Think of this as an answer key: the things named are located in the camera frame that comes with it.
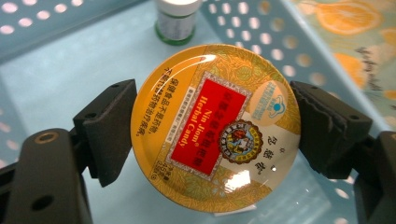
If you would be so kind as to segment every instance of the logo emblem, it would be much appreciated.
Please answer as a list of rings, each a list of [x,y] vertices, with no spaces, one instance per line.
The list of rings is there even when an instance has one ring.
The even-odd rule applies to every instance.
[[[224,128],[219,147],[222,157],[229,162],[249,163],[262,151],[262,133],[252,122],[240,119]]]

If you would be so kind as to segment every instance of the tin lid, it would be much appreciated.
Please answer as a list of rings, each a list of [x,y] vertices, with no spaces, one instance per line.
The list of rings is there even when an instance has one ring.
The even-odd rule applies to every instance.
[[[156,0],[157,7],[172,16],[187,16],[194,13],[202,0]]]
[[[170,57],[137,94],[134,154],[149,182],[191,209],[230,212],[270,194],[300,141],[285,78],[264,58],[229,45]]]

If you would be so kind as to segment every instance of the small jar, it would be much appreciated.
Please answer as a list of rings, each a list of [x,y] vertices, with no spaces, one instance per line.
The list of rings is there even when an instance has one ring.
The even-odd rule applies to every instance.
[[[155,31],[170,45],[187,44],[195,31],[195,12],[202,0],[156,0],[158,20]]]

